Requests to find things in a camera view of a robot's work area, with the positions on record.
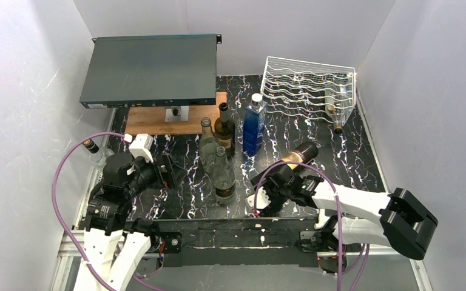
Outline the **dark green bottle silver neck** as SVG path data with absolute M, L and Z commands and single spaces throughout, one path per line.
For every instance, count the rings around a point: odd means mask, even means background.
M 319 149 L 312 141 L 305 141 L 292 149 L 287 155 L 279 159 L 279 162 L 294 161 L 309 164 L 319 153 Z

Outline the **clear glass bottle gold label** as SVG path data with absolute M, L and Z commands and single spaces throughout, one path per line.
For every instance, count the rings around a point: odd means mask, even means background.
M 212 182 L 215 188 L 215 195 L 219 200 L 225 201 L 234 195 L 236 185 L 235 173 L 228 161 L 226 149 L 223 146 L 219 146 L 215 152 Z

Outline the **blue rectangular glass bottle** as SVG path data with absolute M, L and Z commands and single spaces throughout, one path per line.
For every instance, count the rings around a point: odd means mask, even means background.
M 262 94 L 254 93 L 251 96 L 251 102 L 245 108 L 243 151 L 248 156 L 256 155 L 262 146 L 267 105 Z

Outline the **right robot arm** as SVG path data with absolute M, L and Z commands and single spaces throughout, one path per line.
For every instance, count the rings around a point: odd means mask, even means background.
M 409 190 L 368 192 L 331 182 L 322 172 L 302 162 L 279 161 L 251 179 L 256 214 L 278 198 L 300 206 L 337 212 L 329 225 L 342 244 L 388 246 L 401 255 L 422 260 L 439 224 L 437 218 Z

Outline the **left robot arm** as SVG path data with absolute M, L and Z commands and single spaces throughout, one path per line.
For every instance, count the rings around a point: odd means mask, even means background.
M 185 169 L 164 153 L 152 162 L 130 153 L 106 159 L 102 180 L 94 187 L 84 220 L 82 259 L 75 290 L 125 290 L 141 258 L 154 249 L 159 256 L 180 246 L 175 233 L 157 222 L 128 221 L 132 201 L 147 189 L 177 189 Z

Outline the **clear bottle black cap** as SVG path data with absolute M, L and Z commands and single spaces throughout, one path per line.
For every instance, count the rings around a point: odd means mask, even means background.
M 107 158 L 114 154 L 113 150 L 107 147 L 99 147 L 92 139 L 85 140 L 83 146 L 90 153 L 89 162 L 94 168 L 102 172 Z

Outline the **clear glass bottle tall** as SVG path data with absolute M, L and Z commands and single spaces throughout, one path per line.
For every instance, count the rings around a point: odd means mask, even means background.
M 204 117 L 200 122 L 202 129 L 202 134 L 198 145 L 200 160 L 205 172 L 211 175 L 215 167 L 216 150 L 220 144 L 214 135 L 211 119 L 209 117 Z

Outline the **dark wine bottle white label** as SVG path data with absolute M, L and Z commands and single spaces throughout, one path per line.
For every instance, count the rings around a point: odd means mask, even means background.
M 214 123 L 215 136 L 225 148 L 227 157 L 232 158 L 235 154 L 235 122 L 226 102 L 221 102 L 218 109 L 220 115 Z

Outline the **wooden board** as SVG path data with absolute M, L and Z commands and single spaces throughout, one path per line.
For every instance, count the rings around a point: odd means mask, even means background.
M 201 119 L 209 117 L 215 121 L 219 117 L 218 105 L 227 101 L 225 92 L 216 93 L 215 105 L 190 105 L 189 119 L 186 122 L 166 122 L 167 107 L 132 107 L 126 122 L 125 132 L 130 135 L 147 133 L 150 135 L 188 135 L 201 133 Z

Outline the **metal stand post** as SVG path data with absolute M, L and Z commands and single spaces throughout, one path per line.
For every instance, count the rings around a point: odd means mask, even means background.
M 189 106 L 171 106 L 166 109 L 166 122 L 186 122 L 189 119 Z

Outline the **grey network switch box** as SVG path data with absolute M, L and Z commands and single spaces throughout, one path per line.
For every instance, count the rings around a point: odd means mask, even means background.
M 214 105 L 221 42 L 215 33 L 95 38 L 79 102 L 87 109 Z

